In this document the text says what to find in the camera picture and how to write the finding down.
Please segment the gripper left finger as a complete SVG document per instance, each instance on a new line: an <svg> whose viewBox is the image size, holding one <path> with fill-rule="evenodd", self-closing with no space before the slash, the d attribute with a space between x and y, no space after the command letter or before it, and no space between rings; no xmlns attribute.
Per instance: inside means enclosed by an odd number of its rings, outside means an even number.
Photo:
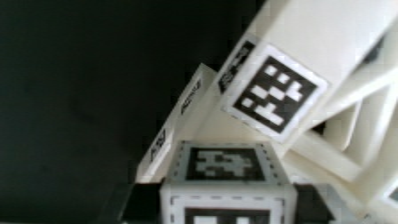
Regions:
<svg viewBox="0 0 398 224"><path fill-rule="evenodd" d="M162 224L158 184L116 185L96 224Z"/></svg>

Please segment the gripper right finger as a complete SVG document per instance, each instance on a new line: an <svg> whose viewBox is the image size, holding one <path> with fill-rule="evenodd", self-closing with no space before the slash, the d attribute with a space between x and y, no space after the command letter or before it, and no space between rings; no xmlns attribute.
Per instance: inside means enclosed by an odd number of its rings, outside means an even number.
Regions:
<svg viewBox="0 0 398 224"><path fill-rule="evenodd" d="M329 184L295 184L295 224L359 224L338 191Z"/></svg>

